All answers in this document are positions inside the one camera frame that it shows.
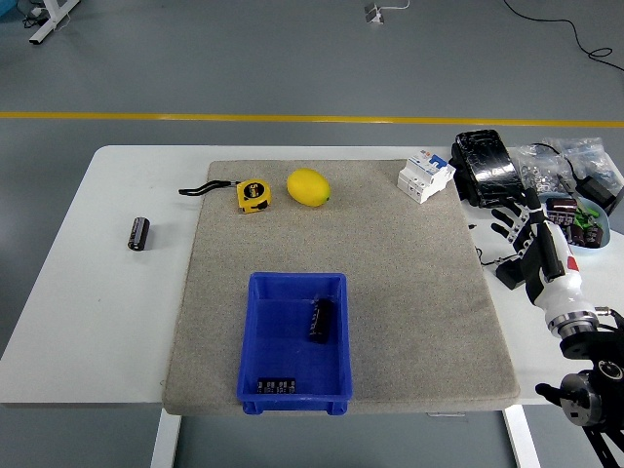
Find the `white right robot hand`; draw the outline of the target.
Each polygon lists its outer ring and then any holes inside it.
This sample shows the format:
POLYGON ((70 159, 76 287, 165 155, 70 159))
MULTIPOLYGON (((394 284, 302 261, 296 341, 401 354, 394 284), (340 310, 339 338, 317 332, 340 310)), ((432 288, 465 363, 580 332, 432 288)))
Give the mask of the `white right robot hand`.
POLYGON ((491 229, 513 247, 526 295, 544 312, 549 331, 566 337, 595 330, 598 318, 582 292, 576 259, 561 227, 546 215, 536 192, 527 189, 503 197, 491 214, 496 219, 491 229))

